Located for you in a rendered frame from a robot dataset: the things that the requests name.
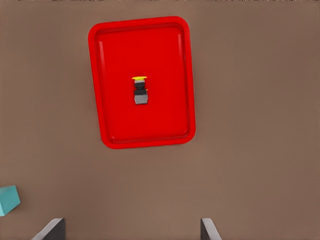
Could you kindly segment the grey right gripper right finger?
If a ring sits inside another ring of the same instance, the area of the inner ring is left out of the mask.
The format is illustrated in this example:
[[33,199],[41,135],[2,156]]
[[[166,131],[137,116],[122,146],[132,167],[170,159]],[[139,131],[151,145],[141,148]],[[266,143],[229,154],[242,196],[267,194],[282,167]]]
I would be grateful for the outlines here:
[[200,219],[201,240],[222,240],[213,220],[211,218]]

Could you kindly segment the red rectangular tray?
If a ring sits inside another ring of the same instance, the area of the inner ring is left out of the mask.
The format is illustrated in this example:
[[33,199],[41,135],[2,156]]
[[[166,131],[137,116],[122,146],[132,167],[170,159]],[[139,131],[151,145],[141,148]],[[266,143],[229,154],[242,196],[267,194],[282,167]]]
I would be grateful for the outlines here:
[[[95,24],[88,49],[102,142],[111,149],[185,144],[196,133],[190,27],[179,16]],[[135,104],[133,77],[147,77]]]

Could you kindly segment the teal box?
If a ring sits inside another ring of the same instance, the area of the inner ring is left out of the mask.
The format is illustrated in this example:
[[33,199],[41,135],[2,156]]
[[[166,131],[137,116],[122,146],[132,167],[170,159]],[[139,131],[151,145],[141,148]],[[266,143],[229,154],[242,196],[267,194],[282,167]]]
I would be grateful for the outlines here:
[[15,185],[0,187],[0,217],[4,217],[21,203]]

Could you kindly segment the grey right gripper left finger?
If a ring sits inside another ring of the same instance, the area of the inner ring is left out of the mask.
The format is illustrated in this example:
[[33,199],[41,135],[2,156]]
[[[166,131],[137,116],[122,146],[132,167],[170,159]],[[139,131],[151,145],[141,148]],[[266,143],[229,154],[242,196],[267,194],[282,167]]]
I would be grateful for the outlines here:
[[66,240],[66,221],[54,218],[31,240]]

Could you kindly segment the yellow-capped black push button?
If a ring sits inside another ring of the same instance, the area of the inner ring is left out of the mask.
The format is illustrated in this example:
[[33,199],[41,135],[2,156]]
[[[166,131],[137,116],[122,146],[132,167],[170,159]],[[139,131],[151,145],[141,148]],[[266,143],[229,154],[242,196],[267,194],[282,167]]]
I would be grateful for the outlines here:
[[134,80],[134,101],[136,105],[145,105],[148,103],[148,90],[146,89],[146,76],[136,76]]

